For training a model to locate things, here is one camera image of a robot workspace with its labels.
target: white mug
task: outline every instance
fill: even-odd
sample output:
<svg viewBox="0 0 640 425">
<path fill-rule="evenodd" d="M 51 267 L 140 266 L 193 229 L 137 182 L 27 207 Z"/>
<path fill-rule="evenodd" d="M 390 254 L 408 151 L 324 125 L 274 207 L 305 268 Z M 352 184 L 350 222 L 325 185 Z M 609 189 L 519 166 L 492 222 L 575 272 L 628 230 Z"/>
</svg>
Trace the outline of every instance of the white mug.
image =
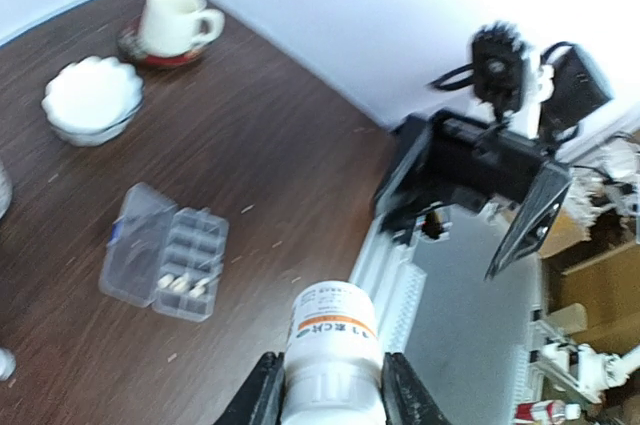
<svg viewBox="0 0 640 425">
<path fill-rule="evenodd" d="M 176 57 L 212 42 L 224 27 L 224 14 L 207 9 L 207 0 L 147 0 L 138 38 L 157 57 Z M 209 27 L 201 33 L 202 22 Z"/>
</svg>

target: red saucer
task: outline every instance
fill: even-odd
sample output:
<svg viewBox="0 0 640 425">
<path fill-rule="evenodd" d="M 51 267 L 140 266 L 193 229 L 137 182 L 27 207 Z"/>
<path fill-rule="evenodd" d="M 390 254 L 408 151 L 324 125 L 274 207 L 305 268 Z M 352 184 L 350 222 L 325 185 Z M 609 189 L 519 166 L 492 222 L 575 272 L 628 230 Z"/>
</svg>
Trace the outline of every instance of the red saucer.
<svg viewBox="0 0 640 425">
<path fill-rule="evenodd" d="M 136 17 L 118 34 L 118 51 L 126 61 L 135 65 L 169 69 L 181 67 L 202 58 L 206 45 L 199 46 L 175 57 L 156 57 L 145 52 L 138 39 L 139 25 L 140 17 Z"/>
</svg>

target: wood grain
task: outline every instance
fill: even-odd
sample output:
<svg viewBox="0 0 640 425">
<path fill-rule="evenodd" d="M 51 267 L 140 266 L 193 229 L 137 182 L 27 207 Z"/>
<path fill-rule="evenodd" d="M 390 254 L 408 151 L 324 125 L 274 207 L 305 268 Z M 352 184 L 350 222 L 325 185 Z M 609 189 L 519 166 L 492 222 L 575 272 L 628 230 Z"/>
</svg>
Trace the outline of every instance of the wood grain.
<svg viewBox="0 0 640 425">
<path fill-rule="evenodd" d="M 122 137 L 96 149 L 56 139 L 45 84 L 115 54 L 143 3 L 94 0 L 0 49 L 0 159 L 15 184 L 0 228 L 0 345 L 18 360 L 0 383 L 2 424 L 212 423 L 258 357 L 283 349 L 296 294 L 348 277 L 369 226 L 390 140 L 231 17 L 202 63 L 140 72 L 144 107 Z M 230 221 L 202 324 L 98 290 L 111 223 L 140 181 Z"/>
</svg>

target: gray floor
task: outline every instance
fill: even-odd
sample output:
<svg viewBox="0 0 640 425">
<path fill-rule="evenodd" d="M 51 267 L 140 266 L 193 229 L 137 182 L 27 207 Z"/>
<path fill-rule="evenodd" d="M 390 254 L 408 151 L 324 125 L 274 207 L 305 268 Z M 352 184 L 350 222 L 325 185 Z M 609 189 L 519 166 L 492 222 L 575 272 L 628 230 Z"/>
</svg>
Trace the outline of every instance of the gray floor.
<svg viewBox="0 0 640 425">
<path fill-rule="evenodd" d="M 485 282 L 505 227 L 463 211 L 452 218 L 449 240 L 416 250 L 427 280 L 406 355 L 453 425 L 510 424 L 527 324 L 542 300 L 538 261 L 528 257 Z"/>
</svg>

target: white bowl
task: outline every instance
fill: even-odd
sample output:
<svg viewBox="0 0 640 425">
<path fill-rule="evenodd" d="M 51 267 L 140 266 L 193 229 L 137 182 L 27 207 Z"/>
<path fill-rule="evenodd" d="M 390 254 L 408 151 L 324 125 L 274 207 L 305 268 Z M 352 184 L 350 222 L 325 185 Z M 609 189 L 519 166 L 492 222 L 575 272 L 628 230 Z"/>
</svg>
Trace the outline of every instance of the white bowl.
<svg viewBox="0 0 640 425">
<path fill-rule="evenodd" d="M 53 131 L 79 147 L 120 135 L 142 101 L 142 79 L 115 57 L 88 57 L 47 84 L 42 108 Z"/>
</svg>

